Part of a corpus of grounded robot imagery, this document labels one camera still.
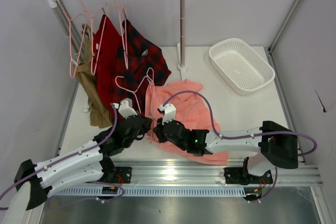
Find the pink skirt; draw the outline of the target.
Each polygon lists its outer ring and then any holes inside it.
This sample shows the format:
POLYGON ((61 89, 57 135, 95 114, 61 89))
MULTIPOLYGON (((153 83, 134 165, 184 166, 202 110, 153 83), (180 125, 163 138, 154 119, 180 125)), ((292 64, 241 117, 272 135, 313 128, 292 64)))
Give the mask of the pink skirt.
MULTIPOLYGON (((190 80, 174 81, 165 86, 154 86, 149 84, 145 96, 145 116, 153 119, 152 126, 155 127, 161 114, 157 110, 172 95, 185 91, 201 91, 203 85, 190 80)), ((174 97, 171 101, 176 108, 175 119, 184 124, 189 129, 212 130, 212 123, 209 109, 203 99, 193 93, 183 93, 174 97)), ((228 153, 226 151, 216 154, 205 154, 198 157, 179 149, 177 146, 167 141, 159 143, 158 137, 150 130, 147 134, 148 141, 163 151, 176 154, 194 162, 209 165, 226 165, 228 153)))

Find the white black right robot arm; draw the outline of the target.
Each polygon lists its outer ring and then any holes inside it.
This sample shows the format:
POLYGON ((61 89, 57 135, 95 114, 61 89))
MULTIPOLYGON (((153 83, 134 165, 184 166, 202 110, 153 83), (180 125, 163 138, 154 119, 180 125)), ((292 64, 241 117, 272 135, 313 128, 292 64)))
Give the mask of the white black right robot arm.
POLYGON ((170 142, 196 157, 227 151, 253 152, 244 160, 245 173, 262 176, 274 167, 298 168, 297 136, 291 130, 264 121, 261 127, 246 131, 215 133, 210 130, 189 130, 181 122, 158 120, 153 132, 159 143, 170 142))

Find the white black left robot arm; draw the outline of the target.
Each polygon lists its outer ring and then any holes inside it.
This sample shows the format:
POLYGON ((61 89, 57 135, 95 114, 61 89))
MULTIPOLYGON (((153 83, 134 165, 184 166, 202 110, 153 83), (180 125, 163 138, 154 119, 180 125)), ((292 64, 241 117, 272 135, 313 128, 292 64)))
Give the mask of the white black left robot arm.
POLYGON ((152 119, 133 115, 100 132, 87 144, 64 156, 37 164, 21 163, 14 182, 20 189, 26 178, 31 184, 27 209, 34 209, 59 191, 91 181, 115 182, 117 171, 111 157, 141 140, 150 130, 152 119))

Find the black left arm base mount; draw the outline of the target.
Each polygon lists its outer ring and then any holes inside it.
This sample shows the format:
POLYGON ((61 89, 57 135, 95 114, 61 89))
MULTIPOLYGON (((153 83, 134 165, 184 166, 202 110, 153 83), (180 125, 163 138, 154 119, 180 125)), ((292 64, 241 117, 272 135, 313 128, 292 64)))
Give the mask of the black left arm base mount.
POLYGON ((132 168, 127 166, 115 166, 111 159, 103 159, 93 165, 95 170, 102 173, 94 181, 113 183, 113 184, 130 184, 132 178, 132 168))

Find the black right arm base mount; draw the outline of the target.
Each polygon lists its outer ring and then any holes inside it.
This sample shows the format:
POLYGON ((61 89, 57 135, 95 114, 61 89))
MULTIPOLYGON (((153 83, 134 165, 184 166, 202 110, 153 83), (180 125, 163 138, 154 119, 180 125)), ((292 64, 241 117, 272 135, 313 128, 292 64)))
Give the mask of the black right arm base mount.
POLYGON ((267 170, 262 176, 252 175, 247 170, 249 158, 246 157, 242 167, 226 167, 224 168, 224 178, 227 184, 247 186, 250 184, 272 184, 273 178, 271 171, 267 170))

